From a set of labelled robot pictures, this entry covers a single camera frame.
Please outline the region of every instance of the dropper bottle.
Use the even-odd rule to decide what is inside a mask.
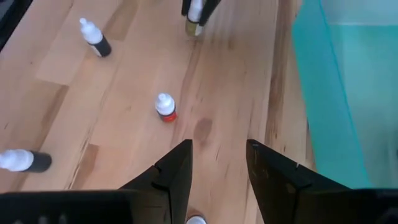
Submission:
[[[157,113],[164,122],[172,122],[177,118],[174,99],[167,93],[161,93],[156,98]]]
[[[44,152],[8,149],[0,154],[0,168],[13,172],[44,172],[51,163],[51,156]]]
[[[80,32],[97,56],[106,57],[111,53],[112,48],[109,42],[93,22],[80,18]]]

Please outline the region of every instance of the wooden floor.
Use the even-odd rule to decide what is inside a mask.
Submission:
[[[0,171],[0,191],[116,189],[193,139],[190,207],[209,223],[259,223],[247,138],[313,167],[290,26],[298,4],[222,1],[199,39],[181,0],[40,0],[0,53],[0,147],[48,152],[43,174]],[[104,30],[97,58],[78,18]],[[160,121],[159,92],[178,120]]]

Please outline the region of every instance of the bottle with red label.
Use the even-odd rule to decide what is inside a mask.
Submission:
[[[174,99],[167,93],[161,93],[157,96],[156,110],[164,122],[172,122],[177,118]]]

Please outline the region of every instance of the white cap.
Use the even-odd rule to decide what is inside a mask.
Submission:
[[[99,43],[103,35],[98,27],[96,27],[93,22],[86,20],[85,18],[80,18],[80,32],[89,44]]]
[[[188,219],[186,224],[206,224],[206,221],[204,218],[202,218],[200,216],[193,216]]]
[[[0,154],[0,168],[23,171],[33,163],[33,153],[23,149],[8,149]]]
[[[174,112],[175,102],[167,93],[161,93],[156,98],[156,110],[159,114],[167,116]]]
[[[192,22],[199,22],[202,9],[203,0],[192,0],[188,11],[188,19]]]

